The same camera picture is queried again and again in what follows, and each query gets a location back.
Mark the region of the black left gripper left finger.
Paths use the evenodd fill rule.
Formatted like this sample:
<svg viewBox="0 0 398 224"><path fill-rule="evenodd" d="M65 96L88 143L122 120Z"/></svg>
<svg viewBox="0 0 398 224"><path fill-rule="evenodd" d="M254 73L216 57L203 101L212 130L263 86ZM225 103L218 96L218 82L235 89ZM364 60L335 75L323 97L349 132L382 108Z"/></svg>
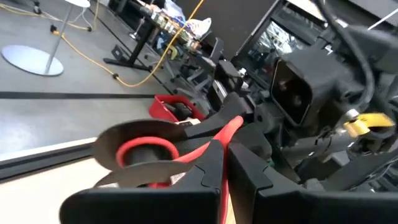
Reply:
<svg viewBox="0 0 398 224"><path fill-rule="evenodd" d="M141 162L69 196L61 224L220 224L223 146L210 141L194 162Z"/></svg>

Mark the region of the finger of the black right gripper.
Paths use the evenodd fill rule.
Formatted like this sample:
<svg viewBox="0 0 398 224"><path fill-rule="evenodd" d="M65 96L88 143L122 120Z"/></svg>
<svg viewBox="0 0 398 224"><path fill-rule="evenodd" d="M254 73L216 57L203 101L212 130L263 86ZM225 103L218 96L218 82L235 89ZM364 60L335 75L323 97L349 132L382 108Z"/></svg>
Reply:
<svg viewBox="0 0 398 224"><path fill-rule="evenodd" d="M262 159L270 159L272 156L271 144L266 139L263 132L254 123L240 128L234 134L233 139L240 142L243 146Z"/></svg>
<svg viewBox="0 0 398 224"><path fill-rule="evenodd" d="M236 92L229 93L220 110L199 124L185 129L188 139L214 136L233 118L241 116L251 122L254 114L254 100L249 95L240 96Z"/></svg>

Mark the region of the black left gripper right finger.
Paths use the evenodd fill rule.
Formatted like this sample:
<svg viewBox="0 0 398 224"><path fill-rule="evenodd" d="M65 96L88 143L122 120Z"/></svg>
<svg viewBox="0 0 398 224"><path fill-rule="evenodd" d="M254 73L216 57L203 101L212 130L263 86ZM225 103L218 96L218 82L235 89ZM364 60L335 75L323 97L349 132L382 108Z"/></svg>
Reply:
<svg viewBox="0 0 398 224"><path fill-rule="evenodd" d="M228 185L237 224L398 224L398 194L307 190L238 142Z"/></svg>

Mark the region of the black wire spool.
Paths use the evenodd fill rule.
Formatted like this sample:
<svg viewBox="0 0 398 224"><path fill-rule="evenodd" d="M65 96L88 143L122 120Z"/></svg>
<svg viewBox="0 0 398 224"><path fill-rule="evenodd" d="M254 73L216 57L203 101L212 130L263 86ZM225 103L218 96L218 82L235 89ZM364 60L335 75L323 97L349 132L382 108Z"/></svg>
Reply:
<svg viewBox="0 0 398 224"><path fill-rule="evenodd" d="M93 157L109 170L96 188L162 188L178 182L193 166L179 158L211 138L197 133L191 121L173 123L138 119L104 130L93 143Z"/></svg>

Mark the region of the red plastic bin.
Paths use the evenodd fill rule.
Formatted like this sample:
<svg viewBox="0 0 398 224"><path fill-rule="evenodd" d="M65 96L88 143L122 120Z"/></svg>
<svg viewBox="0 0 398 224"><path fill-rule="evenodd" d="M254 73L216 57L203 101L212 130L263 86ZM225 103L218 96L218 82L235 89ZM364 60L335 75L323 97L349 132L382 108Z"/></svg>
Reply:
<svg viewBox="0 0 398 224"><path fill-rule="evenodd" d="M186 96L182 95L155 95L154 101L149 108L149 114L153 118L164 119L171 122L178 122L178 119L165 104L183 103L192 111L192 118L203 121L205 116L190 102Z"/></svg>

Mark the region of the black office chair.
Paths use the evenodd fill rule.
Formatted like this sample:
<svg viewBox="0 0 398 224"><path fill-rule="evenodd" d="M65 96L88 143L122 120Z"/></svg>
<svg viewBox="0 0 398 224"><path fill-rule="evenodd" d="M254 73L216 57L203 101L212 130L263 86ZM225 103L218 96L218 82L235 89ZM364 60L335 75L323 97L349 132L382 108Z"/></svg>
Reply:
<svg viewBox="0 0 398 224"><path fill-rule="evenodd" d="M184 47L184 52L188 55L188 61L193 62L194 65L182 65L182 77L185 79L186 85L188 85L192 91L178 87L173 90L173 93L193 95L194 92L199 91L204 93L209 92L215 80L215 68L220 58L223 59L224 42L218 37L215 40L215 45L210 55L205 55L200 50L192 51Z"/></svg>

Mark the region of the white plastic bag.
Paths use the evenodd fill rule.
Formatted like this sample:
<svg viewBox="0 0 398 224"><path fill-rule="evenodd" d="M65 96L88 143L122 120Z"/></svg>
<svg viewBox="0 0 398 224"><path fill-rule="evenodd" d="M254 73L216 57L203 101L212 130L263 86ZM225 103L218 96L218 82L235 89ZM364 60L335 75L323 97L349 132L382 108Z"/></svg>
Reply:
<svg viewBox="0 0 398 224"><path fill-rule="evenodd" d="M212 20L210 17L204 20L198 19L189 19L187 21L187 27L190 29L190 32L199 40L204 39L210 33Z"/></svg>

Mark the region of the black cluttered desk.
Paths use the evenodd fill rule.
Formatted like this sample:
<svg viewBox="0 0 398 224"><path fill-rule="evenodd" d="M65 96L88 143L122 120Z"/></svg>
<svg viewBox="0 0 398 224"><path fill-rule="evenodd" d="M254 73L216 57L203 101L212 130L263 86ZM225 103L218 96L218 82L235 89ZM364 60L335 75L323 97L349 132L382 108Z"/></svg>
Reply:
<svg viewBox="0 0 398 224"><path fill-rule="evenodd" d="M145 5L144 3L138 3L138 0L136 0L136 3L130 0L129 4L140 12L142 16L141 21L143 21L141 22L141 24L144 24L145 26L147 26L147 28L144 29L142 35L140 36L140 39L137 41L137 44L134 50L131 52L129 58L126 58L123 55L122 48L116 45L115 48L111 51L114 59L104 58L103 59L104 63L151 72L152 71L151 66L138 65L135 64L135 62L138 59L138 56L140 55L146 42L149 40L151 33L155 29L159 29L160 31L165 32L171 39L172 38L175 38L175 40L179 39L179 42L183 44L188 43L189 40L194 40L193 37L190 37L187 40L185 40L182 34L183 32L187 31L186 27L179 26L176 22L174 22L171 18L167 17L164 13L155 12L148 5Z"/></svg>

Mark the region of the round metal floor stand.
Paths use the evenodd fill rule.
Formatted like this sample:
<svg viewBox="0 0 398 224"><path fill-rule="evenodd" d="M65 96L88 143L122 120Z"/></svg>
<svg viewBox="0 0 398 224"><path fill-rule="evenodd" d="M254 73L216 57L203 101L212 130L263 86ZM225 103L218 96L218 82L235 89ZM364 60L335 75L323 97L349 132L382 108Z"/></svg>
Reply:
<svg viewBox="0 0 398 224"><path fill-rule="evenodd" d="M65 32L67 20L70 18L74 6L86 7L86 4L90 6L87 0L66 0L66 2L69 3L70 7L64 18L58 39L50 53L26 45L7 45L1 50L2 57L11 65L34 75L45 77L61 75L64 66L55 57L55 53Z"/></svg>

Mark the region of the black aluminium frame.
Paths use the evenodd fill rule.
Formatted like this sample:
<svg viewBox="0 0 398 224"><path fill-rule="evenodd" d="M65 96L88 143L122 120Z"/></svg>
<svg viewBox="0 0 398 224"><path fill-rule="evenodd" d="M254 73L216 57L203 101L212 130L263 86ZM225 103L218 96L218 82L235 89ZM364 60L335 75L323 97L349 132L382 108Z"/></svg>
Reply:
<svg viewBox="0 0 398 224"><path fill-rule="evenodd" d="M72 146L56 147L49 151L35 152L0 160L0 183L10 179L31 175L35 172L54 168L82 159L90 158L92 142Z"/></svg>

